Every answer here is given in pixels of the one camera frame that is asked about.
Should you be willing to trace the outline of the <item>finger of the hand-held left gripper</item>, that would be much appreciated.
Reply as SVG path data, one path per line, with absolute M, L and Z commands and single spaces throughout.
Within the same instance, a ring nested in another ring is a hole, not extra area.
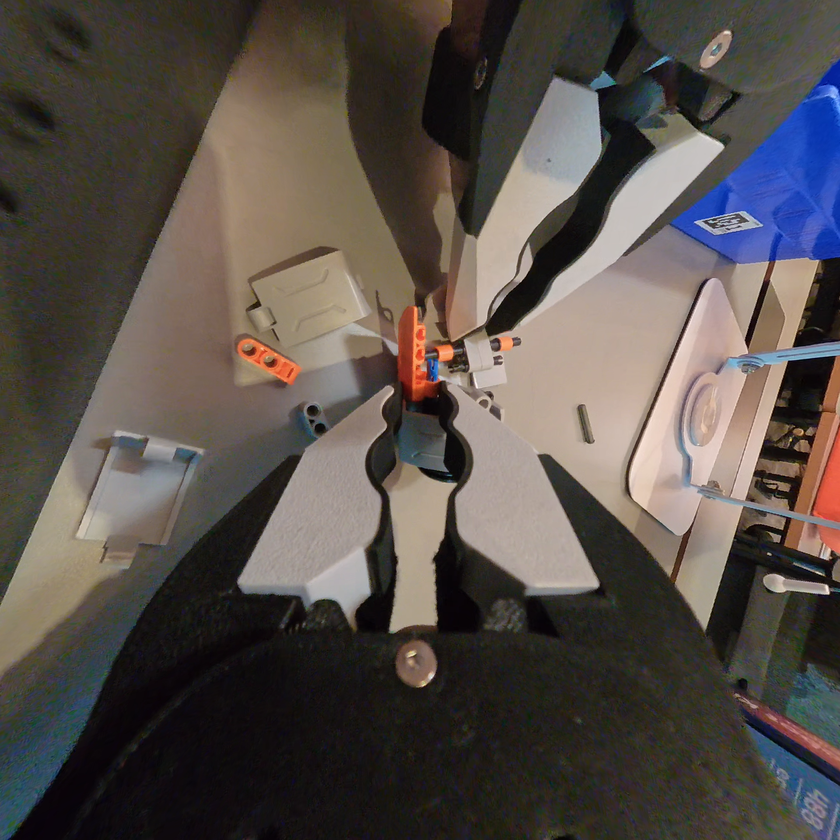
M 615 263 L 724 149 L 682 117 L 667 117 L 663 129 L 649 131 L 620 119 L 605 127 L 604 151 L 572 213 L 537 250 L 488 330 L 532 320 Z
M 552 79 L 477 234 L 455 218 L 445 323 L 450 339 L 481 330 L 530 269 L 529 237 L 577 192 L 602 153 L 597 93 Z

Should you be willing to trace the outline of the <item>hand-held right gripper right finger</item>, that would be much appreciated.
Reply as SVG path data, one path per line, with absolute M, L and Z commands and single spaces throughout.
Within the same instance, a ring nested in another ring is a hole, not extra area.
M 595 592 L 599 579 L 536 449 L 458 385 L 444 384 L 441 422 L 458 478 L 446 534 L 468 596 Z

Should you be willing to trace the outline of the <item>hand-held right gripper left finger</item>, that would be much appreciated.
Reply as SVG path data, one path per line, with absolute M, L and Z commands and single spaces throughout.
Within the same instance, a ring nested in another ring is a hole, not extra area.
M 357 610 L 396 573 L 385 480 L 396 466 L 401 389 L 387 385 L 311 444 L 238 577 L 245 594 Z

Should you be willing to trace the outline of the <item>grey motor assembly orange panel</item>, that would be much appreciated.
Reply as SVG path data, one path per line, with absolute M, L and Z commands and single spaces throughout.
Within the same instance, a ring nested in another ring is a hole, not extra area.
M 426 358 L 426 328 L 419 308 L 404 310 L 397 330 L 397 373 L 402 387 L 402 423 L 396 435 L 401 461 L 417 467 L 427 477 L 455 484 L 459 479 L 447 466 L 448 429 L 440 413 L 455 409 L 442 382 L 429 372 Z

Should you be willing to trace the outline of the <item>blue storage bin with tag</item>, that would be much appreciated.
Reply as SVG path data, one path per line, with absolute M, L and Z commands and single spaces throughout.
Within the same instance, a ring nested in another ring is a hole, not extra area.
M 671 225 L 741 265 L 839 257 L 838 66 Z

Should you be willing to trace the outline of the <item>white rounded base board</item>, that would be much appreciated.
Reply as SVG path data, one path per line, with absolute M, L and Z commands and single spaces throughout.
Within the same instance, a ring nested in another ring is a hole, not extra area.
M 716 278 L 705 280 L 668 362 L 653 405 L 647 415 L 627 472 L 630 497 L 649 515 L 677 536 L 693 522 L 700 494 L 684 484 L 687 457 L 680 445 L 680 417 L 694 381 L 717 372 L 723 362 L 747 353 L 727 293 Z M 695 460 L 694 481 L 703 485 L 711 477 L 723 440 L 739 402 L 747 375 L 729 371 L 721 383 L 724 407 L 721 426 L 710 452 Z

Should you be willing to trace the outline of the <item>orange three-hole beam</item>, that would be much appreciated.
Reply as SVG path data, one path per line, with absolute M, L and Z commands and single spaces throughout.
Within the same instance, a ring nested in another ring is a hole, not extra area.
M 241 360 L 284 385 L 294 383 L 301 372 L 297 363 L 253 336 L 244 334 L 237 337 L 234 347 Z

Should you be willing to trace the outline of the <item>light grey flat clip panel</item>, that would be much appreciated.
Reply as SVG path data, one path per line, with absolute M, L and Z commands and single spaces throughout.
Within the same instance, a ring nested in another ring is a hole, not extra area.
M 76 534 L 102 541 L 101 563 L 127 570 L 142 546 L 166 545 L 203 448 L 117 430 Z

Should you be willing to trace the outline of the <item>clear document stand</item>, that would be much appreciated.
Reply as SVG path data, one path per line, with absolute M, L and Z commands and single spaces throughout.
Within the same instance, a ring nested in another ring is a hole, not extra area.
M 689 389 L 680 417 L 679 441 L 688 460 L 684 484 L 696 490 L 702 497 L 720 501 L 739 508 L 782 515 L 782 511 L 762 506 L 748 500 L 725 495 L 719 485 L 711 480 L 701 485 L 694 481 L 696 457 L 706 455 L 711 450 L 711 441 L 721 426 L 723 407 L 721 383 L 730 380 L 729 371 L 738 371 L 741 375 L 750 375 L 765 366 L 805 361 L 820 358 L 833 358 L 839 355 L 839 342 L 807 345 L 800 348 L 772 350 L 764 353 L 744 353 L 726 359 L 717 372 L 708 372 L 698 377 Z

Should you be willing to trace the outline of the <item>grey ribbed hinged panel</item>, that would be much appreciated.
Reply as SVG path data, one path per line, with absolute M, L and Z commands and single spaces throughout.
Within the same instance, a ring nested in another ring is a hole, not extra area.
M 371 307 L 342 250 L 313 248 L 249 281 L 247 309 L 258 333 L 272 332 L 290 348 L 360 321 Z

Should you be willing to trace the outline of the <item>orange red fabric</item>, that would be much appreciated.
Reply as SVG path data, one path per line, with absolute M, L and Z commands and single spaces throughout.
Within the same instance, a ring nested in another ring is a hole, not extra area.
M 817 488 L 812 515 L 826 521 L 839 523 L 839 434 L 826 461 Z M 835 554 L 839 554 L 839 529 L 818 524 L 820 540 Z

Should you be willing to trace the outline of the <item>dark perforated panel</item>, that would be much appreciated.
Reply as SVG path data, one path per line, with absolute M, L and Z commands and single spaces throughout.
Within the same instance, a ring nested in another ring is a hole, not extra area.
M 3 1 L 2 594 L 253 1 Z

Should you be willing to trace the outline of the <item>blue toy kit box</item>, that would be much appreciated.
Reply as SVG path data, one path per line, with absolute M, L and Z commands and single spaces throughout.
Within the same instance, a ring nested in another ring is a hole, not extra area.
M 839 750 L 810 729 L 739 689 L 752 739 L 782 792 L 822 839 L 839 838 Z

